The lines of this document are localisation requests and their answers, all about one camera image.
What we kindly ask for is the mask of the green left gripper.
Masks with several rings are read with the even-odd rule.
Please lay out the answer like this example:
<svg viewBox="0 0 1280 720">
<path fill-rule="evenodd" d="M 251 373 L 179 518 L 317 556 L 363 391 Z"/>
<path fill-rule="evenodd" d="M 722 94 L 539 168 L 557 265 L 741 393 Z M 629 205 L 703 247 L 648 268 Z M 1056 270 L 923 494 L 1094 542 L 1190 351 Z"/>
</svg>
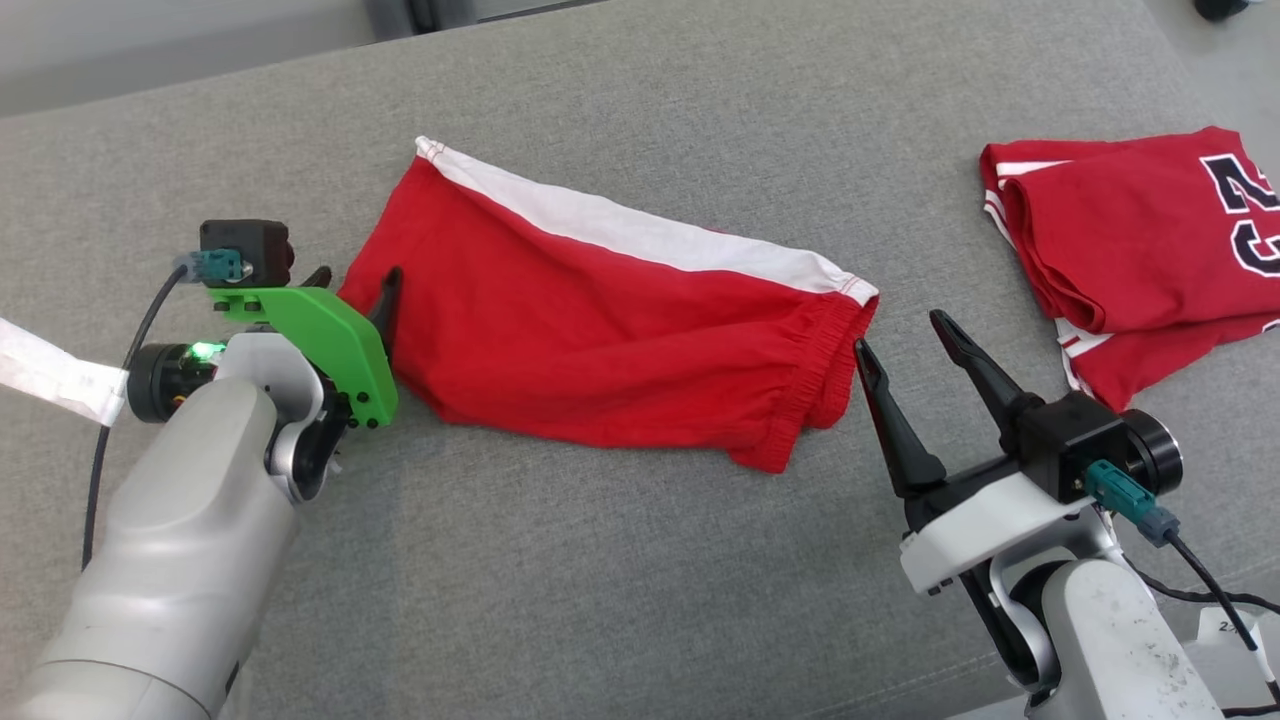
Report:
<svg viewBox="0 0 1280 720">
<path fill-rule="evenodd" d="M 367 318 L 328 290 L 332 281 L 332 268 L 320 265 L 298 287 L 211 288 L 210 297 L 227 306 L 227 319 L 283 334 L 347 396 L 360 425 L 389 427 L 399 406 L 392 363 L 402 268 L 381 278 Z"/>
</svg>

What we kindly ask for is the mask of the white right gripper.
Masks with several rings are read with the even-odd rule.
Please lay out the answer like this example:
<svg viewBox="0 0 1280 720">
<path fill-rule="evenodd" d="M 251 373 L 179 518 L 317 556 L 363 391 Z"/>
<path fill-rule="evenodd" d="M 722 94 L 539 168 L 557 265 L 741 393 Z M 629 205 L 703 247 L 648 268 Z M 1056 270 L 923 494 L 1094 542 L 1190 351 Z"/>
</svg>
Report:
<svg viewBox="0 0 1280 720">
<path fill-rule="evenodd" d="M 1101 559 L 1102 521 L 1089 498 L 1061 503 L 1037 486 L 1012 457 L 1023 457 L 1019 423 L 1044 406 L 1024 391 L 946 311 L 931 324 L 952 364 L 970 378 L 998 429 L 998 457 L 947 477 L 892 396 L 890 377 L 865 340 L 854 343 L 858 372 L 895 496 L 908 498 L 909 534 L 900 565 L 918 594 L 947 579 L 1006 557 L 1020 562 L 1052 547 L 1079 559 Z"/>
</svg>

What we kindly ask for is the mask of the red white basketball jersey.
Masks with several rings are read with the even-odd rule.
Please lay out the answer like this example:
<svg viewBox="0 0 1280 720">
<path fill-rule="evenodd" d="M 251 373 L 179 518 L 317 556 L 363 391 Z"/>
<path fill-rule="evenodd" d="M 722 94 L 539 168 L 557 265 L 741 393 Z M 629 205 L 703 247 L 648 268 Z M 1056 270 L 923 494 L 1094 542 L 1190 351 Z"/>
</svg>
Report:
<svg viewBox="0 0 1280 720">
<path fill-rule="evenodd" d="M 1280 329 L 1280 193 L 1238 132 L 989 143 L 979 169 L 1068 383 L 1114 411 Z"/>
</svg>

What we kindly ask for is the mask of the red white shorts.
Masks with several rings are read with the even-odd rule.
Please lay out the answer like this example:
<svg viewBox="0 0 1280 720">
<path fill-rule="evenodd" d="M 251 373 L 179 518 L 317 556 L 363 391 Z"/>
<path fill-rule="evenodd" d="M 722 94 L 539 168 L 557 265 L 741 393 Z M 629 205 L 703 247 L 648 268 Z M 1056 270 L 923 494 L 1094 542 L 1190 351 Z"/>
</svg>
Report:
<svg viewBox="0 0 1280 720">
<path fill-rule="evenodd" d="M 844 416 L 878 290 L 805 249 L 545 184 L 421 136 L 340 297 L 401 273 L 392 369 L 448 423 L 782 473 Z"/>
</svg>

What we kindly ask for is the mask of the grey partition frame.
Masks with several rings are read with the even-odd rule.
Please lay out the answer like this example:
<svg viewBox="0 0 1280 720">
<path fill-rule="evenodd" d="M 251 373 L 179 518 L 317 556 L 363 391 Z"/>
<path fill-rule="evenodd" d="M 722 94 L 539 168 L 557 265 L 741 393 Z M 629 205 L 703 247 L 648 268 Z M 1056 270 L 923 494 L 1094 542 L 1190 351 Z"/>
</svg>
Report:
<svg viewBox="0 0 1280 720">
<path fill-rule="evenodd" d="M 416 35 L 479 23 L 475 0 L 404 0 L 404 8 Z"/>
</svg>

